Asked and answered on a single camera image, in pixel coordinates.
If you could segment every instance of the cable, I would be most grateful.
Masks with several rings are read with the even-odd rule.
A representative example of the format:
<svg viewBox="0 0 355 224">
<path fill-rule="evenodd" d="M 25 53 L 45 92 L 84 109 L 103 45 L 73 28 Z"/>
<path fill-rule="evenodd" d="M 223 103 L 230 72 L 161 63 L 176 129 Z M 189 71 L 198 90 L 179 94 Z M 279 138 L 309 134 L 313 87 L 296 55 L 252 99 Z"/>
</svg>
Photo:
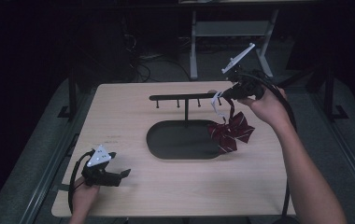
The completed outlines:
<svg viewBox="0 0 355 224">
<path fill-rule="evenodd" d="M 145 66 L 144 64 L 142 64 L 142 63 L 139 63 L 137 66 L 142 66 L 142 67 L 144 67 L 146 70 L 148 70 L 149 74 L 146 76 L 145 79 L 143 79 L 143 75 L 142 75 L 138 70 L 136 70 L 136 72 L 137 72 L 137 73 L 140 75 L 140 77 L 142 78 L 142 82 L 147 82 L 147 81 L 150 79 L 150 75 L 151 75 L 150 69 L 149 69 L 147 66 Z"/>
<path fill-rule="evenodd" d="M 183 72 L 184 72 L 184 74 L 186 75 L 187 79 L 188 79 L 189 81 L 192 81 L 192 79 L 190 78 L 189 73 L 188 73 L 188 72 L 186 71 L 186 69 L 185 69 L 180 63 L 178 63 L 178 62 L 175 62 L 175 61 L 172 61 L 172 60 L 168 60 L 168 59 L 162 59 L 162 60 L 157 60 L 157 61 L 155 61 L 155 60 L 148 60 L 148 61 L 146 61 L 145 63 L 163 63 L 163 62 L 176 64 L 177 66 L 179 66 L 179 67 L 183 70 Z"/>
<path fill-rule="evenodd" d="M 79 185 L 77 185 L 76 187 L 75 187 L 75 191 L 76 191 L 76 189 L 78 189 L 78 187 L 80 187 L 82 184 L 84 184 L 85 183 L 85 180 L 84 181 L 82 181 L 81 183 L 79 183 Z"/>
<path fill-rule="evenodd" d="M 94 152 L 95 152 L 95 150 L 86 152 L 84 155 L 81 156 L 81 158 L 78 161 L 76 161 L 75 168 L 73 169 L 72 176 L 70 177 L 69 192 L 68 192 L 68 196 L 67 196 L 67 200 L 69 201 L 69 208 L 70 208 L 71 213 L 73 213 L 73 193 L 76 190 L 75 189 L 75 181 L 76 181 L 76 174 L 78 172 L 79 165 L 80 165 L 81 161 L 84 159 L 84 157 L 92 156 Z"/>
<path fill-rule="evenodd" d="M 294 130 L 297 132 L 296 120 L 294 118 L 294 114 L 293 114 L 293 110 L 291 109 L 291 105 L 288 103 L 288 101 L 285 99 L 285 97 L 283 97 L 283 95 L 276 88 L 276 86 L 274 86 L 271 82 L 265 81 L 263 78 L 256 77 L 252 74 L 244 73 L 244 74 L 236 74 L 236 75 L 237 76 L 244 76 L 244 77 L 251 77 L 251 78 L 259 81 L 261 84 L 263 84 L 265 86 L 265 88 L 270 90 L 276 96 L 276 98 L 282 103 L 283 107 L 285 108 L 286 112 L 288 113 L 289 119 L 291 121 L 291 125 L 293 126 Z M 290 195 L 291 195 L 291 193 L 290 193 L 290 189 L 289 189 L 289 182 L 287 181 L 281 219 L 287 218 Z"/>
<path fill-rule="evenodd" d="M 134 49 L 136 47 L 136 38 L 133 35 L 124 35 L 125 37 L 128 37 L 128 41 L 130 38 L 132 38 L 134 40 L 134 44 L 130 47 L 130 49 L 128 49 L 131 52 L 131 49 Z"/>
</svg>

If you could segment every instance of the black oval base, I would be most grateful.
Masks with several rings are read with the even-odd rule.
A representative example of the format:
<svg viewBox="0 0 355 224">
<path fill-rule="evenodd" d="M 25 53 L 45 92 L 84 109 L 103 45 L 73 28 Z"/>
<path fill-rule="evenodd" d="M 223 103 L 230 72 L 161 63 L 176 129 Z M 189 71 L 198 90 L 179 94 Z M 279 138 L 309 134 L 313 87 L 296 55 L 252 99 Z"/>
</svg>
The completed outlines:
<svg viewBox="0 0 355 224">
<path fill-rule="evenodd" d="M 207 160 L 219 156 L 218 143 L 210 138 L 211 120 L 165 120 L 148 131 L 149 151 L 164 160 Z"/>
</svg>

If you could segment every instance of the forearm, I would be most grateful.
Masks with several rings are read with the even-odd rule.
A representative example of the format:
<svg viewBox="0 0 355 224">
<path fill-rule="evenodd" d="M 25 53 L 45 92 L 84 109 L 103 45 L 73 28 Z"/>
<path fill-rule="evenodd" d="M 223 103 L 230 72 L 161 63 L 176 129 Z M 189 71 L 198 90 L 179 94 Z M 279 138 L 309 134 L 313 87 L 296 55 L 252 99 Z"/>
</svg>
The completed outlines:
<svg viewBox="0 0 355 224">
<path fill-rule="evenodd" d="M 69 220 L 69 224 L 84 224 L 85 219 L 87 217 L 87 213 L 85 211 L 83 212 L 74 212 L 73 215 L 71 216 Z"/>
<path fill-rule="evenodd" d="M 329 184 L 289 122 L 273 127 L 282 146 L 291 199 L 302 223 L 346 223 Z"/>
</svg>

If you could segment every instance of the ribbon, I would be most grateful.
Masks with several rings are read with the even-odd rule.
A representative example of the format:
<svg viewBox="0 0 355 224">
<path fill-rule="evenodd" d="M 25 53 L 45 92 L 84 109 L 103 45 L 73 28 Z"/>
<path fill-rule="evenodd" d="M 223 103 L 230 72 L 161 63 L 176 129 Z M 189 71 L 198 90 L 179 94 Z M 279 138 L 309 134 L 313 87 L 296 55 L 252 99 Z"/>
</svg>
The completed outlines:
<svg viewBox="0 0 355 224">
<path fill-rule="evenodd" d="M 235 139 L 247 143 L 254 131 L 254 128 L 248 125 L 247 119 L 241 111 L 233 116 L 233 101 L 227 98 L 224 99 L 231 106 L 229 122 L 226 123 L 224 120 L 223 124 L 213 123 L 207 126 L 210 138 L 219 141 L 220 154 L 236 151 Z"/>
</svg>

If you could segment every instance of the tabletop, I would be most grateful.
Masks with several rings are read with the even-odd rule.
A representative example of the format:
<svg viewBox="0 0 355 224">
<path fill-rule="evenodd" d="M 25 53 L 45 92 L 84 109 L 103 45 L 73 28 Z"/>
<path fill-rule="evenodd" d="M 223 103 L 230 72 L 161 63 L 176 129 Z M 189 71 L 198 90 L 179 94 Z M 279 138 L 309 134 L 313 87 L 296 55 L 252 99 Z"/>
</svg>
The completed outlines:
<svg viewBox="0 0 355 224">
<path fill-rule="evenodd" d="M 224 91 L 231 82 L 169 82 L 104 84 L 98 87 L 76 148 L 66 169 L 68 185 L 75 162 L 85 152 L 103 145 L 117 156 L 107 166 L 111 173 L 132 169 L 119 187 L 101 187 L 90 212 L 100 217 L 200 217 L 279 215 L 286 172 L 280 144 L 272 128 L 245 105 L 235 102 L 248 125 L 255 128 L 248 143 L 237 141 L 237 151 L 207 160 L 163 160 L 152 155 L 146 136 L 155 123 L 183 120 L 184 106 L 149 97 L 157 94 Z M 223 123 L 210 99 L 189 101 L 189 119 Z M 229 113 L 224 101 L 218 110 Z M 67 191 L 59 190 L 52 207 L 56 217 L 69 217 Z M 290 203 L 288 214 L 294 214 Z"/>
</svg>

